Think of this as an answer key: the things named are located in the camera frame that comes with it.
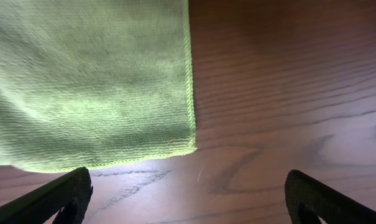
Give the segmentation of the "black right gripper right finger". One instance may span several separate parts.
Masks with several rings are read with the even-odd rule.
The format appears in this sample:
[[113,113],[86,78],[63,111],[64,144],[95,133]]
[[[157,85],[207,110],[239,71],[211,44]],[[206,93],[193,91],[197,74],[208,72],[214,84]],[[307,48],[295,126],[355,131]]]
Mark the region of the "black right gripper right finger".
[[285,202],[292,224],[376,224],[376,211],[299,170],[287,175]]

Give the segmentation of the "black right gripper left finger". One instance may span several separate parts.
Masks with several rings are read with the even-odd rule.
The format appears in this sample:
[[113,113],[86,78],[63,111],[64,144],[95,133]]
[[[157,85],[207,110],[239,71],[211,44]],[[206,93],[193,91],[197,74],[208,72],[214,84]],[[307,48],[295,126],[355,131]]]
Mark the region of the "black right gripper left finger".
[[77,168],[5,205],[0,206],[0,224],[81,224],[93,187],[89,171]]

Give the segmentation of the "light green cloth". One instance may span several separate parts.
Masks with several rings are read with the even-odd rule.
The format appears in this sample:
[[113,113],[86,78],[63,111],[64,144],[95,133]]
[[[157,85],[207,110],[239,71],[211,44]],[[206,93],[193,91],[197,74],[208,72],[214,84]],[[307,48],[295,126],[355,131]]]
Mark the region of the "light green cloth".
[[0,166],[101,169],[195,146],[186,0],[0,0]]

